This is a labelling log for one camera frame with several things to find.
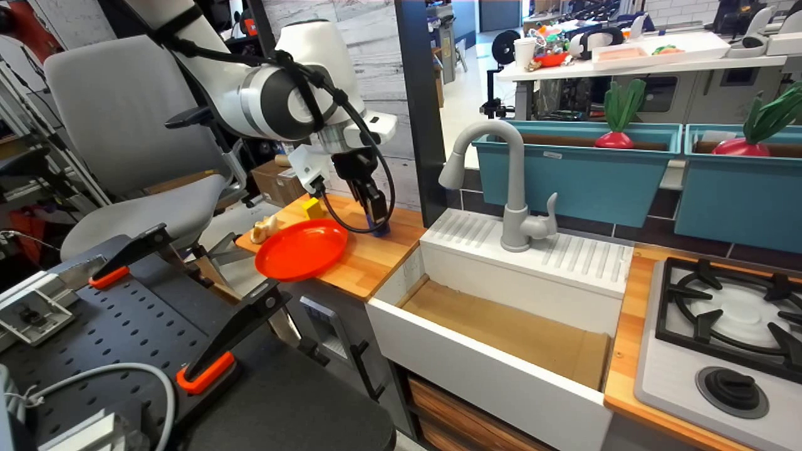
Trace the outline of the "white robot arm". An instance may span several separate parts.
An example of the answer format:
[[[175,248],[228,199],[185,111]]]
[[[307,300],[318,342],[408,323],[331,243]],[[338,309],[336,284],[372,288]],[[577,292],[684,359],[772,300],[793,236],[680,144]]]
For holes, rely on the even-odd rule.
[[[203,89],[230,134],[288,145],[302,186],[331,206],[327,179],[336,173],[364,210],[352,233],[385,236],[397,188],[381,145],[397,134],[397,115],[373,112],[357,89],[357,70],[338,27],[329,21],[280,31],[264,55],[235,55],[193,0],[123,0]]]

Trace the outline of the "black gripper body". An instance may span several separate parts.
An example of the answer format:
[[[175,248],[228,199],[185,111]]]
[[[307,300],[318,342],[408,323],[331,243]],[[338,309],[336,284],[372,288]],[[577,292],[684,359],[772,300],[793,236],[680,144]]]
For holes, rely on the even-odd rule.
[[[336,152],[334,168],[348,183],[357,201],[372,199],[372,194],[377,194],[377,183],[373,183],[377,156],[372,149]]]

